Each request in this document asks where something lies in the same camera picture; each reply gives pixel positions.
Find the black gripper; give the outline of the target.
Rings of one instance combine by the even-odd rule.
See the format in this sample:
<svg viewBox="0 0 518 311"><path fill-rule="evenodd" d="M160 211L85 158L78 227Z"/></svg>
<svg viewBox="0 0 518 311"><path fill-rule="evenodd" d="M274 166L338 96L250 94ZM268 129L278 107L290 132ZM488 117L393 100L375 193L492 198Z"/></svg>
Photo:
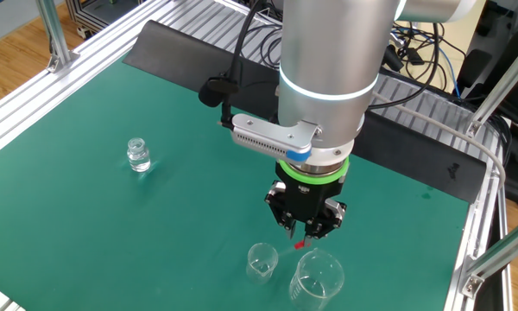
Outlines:
<svg viewBox="0 0 518 311"><path fill-rule="evenodd" d="M334 197L343 188L344 162L321 175L311 175L287 162L277 162L275 172L279 180L273 182L264 201L289 239L294 237L296 221L306 222L305 240L324 238L341 227L347 205Z"/></svg>

